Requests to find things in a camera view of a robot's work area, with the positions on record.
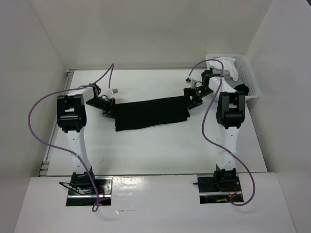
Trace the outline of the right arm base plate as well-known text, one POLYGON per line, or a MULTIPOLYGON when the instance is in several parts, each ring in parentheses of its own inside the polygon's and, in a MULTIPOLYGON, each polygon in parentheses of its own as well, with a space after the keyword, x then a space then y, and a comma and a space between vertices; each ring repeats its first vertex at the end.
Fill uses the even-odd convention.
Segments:
POLYGON ((231 198, 234 203, 244 202, 238 176, 230 183, 216 183, 212 176, 197 176, 193 185, 198 187, 201 204, 230 203, 231 198))

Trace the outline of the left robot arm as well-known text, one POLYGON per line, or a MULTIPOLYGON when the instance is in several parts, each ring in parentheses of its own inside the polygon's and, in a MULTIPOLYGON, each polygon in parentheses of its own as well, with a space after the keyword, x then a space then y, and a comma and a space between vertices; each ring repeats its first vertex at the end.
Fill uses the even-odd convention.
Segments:
POLYGON ((97 187, 84 138, 86 105, 102 110, 109 116, 116 104, 113 97, 101 96, 100 93, 101 89, 96 84, 91 84, 71 89, 68 94, 57 97, 57 125, 65 133, 73 156, 74 169, 70 183, 86 194, 93 193, 97 187))

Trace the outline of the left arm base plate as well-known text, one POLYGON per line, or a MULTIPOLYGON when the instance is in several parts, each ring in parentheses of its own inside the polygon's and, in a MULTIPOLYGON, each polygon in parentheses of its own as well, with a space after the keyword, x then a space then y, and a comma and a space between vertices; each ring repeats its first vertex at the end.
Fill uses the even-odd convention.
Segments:
MULTIPOLYGON (((113 177, 95 176, 94 183, 99 194, 99 206, 110 206, 113 177)), ((64 183, 68 189, 66 206, 93 206, 96 202, 96 192, 93 185, 90 184, 79 184, 75 187, 73 183, 64 183)))

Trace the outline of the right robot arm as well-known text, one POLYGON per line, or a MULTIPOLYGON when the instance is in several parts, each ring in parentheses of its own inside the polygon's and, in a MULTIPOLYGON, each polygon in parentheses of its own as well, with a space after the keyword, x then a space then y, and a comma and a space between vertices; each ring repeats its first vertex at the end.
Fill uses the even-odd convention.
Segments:
POLYGON ((184 89, 184 96, 189 109, 203 103, 202 98, 214 93, 217 102, 216 120, 221 126, 223 142, 222 152, 218 157, 216 169, 211 181, 202 178, 198 185, 206 192, 224 192, 230 190, 237 181, 236 153, 237 136, 245 120, 245 94, 232 88, 220 74, 206 70, 201 74, 202 80, 190 77, 186 82, 190 87, 184 89))

